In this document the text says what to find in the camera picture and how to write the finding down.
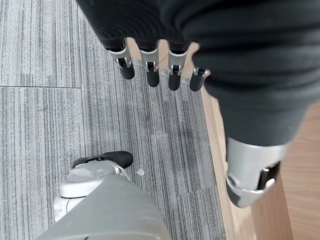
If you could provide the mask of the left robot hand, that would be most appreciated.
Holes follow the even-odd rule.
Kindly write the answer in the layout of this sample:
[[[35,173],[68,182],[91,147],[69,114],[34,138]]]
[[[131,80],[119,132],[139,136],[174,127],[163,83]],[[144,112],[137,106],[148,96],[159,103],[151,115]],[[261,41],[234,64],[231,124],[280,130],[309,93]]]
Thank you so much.
[[[276,182],[309,106],[320,99],[317,0],[79,0],[97,38],[132,79],[128,37],[147,81],[159,84],[158,42],[168,42],[168,87],[180,87],[191,43],[199,48],[190,89],[219,103],[226,189],[245,208]]]

